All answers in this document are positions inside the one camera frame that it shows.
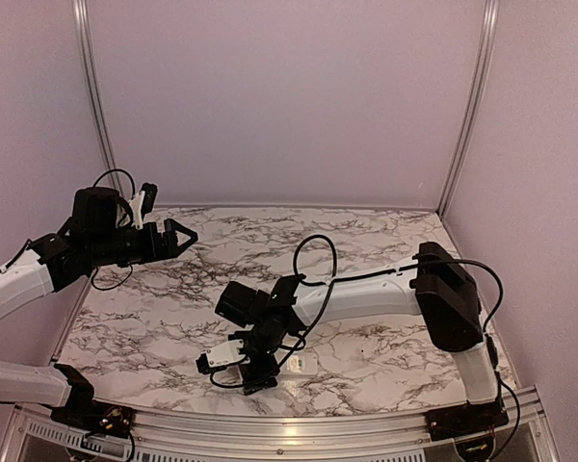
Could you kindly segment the white remote control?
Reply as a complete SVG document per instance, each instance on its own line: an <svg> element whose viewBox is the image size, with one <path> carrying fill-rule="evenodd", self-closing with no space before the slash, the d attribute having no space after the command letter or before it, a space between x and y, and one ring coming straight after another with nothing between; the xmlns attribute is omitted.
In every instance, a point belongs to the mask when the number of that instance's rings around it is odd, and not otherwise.
<svg viewBox="0 0 578 462"><path fill-rule="evenodd" d="M292 354L280 367L282 378L308 378L318 373L318 357L315 353Z"/></svg>

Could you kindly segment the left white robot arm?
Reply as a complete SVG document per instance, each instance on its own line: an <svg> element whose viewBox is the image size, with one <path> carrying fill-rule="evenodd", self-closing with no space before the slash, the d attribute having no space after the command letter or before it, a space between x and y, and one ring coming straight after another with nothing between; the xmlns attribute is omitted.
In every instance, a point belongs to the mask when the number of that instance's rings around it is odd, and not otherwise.
<svg viewBox="0 0 578 462"><path fill-rule="evenodd" d="M159 230L146 222L157 189L144 184L131 199L92 186L74 196L71 216L56 233L26 242L0 267L0 320L30 302L57 293L101 267L132 268L174 259L198 240L172 218ZM26 366L0 361L0 403L62 408L83 428L102 420L90 382L69 365Z"/></svg>

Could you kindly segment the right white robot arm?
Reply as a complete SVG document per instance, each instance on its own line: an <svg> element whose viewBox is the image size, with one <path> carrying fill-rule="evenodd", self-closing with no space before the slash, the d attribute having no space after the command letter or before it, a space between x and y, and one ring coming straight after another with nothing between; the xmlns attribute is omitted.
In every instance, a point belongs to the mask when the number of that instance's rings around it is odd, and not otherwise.
<svg viewBox="0 0 578 462"><path fill-rule="evenodd" d="M370 273L309 282L297 272L277 280L268 293L231 282L215 312L238 325L220 345L197 359L202 374L237 366L245 394L271 388L281 363L276 352L286 336L305 337L319 322L378 315L423 318L435 347L448 352L459 370L467 403L459 424L477 431L495 415L500 397L495 349L480 322L475 279L434 242L420 244L409 260Z"/></svg>

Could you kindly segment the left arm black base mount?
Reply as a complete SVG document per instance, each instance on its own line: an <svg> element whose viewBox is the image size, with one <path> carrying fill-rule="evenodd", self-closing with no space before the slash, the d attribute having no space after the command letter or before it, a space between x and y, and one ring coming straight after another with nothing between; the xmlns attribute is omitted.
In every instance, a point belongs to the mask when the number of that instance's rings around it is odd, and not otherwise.
<svg viewBox="0 0 578 462"><path fill-rule="evenodd" d="M82 410L52 408L53 422L85 430L91 434L108 435L127 439L134 420L133 408L93 400Z"/></svg>

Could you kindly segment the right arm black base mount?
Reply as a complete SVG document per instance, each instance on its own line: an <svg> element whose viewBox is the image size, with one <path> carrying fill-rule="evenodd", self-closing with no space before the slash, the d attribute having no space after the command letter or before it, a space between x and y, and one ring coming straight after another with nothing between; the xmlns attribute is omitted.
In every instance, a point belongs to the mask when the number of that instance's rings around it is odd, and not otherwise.
<svg viewBox="0 0 578 462"><path fill-rule="evenodd" d="M510 421L507 411L500 404L472 405L469 402L432 409L426 412L425 419L433 441L488 431Z"/></svg>

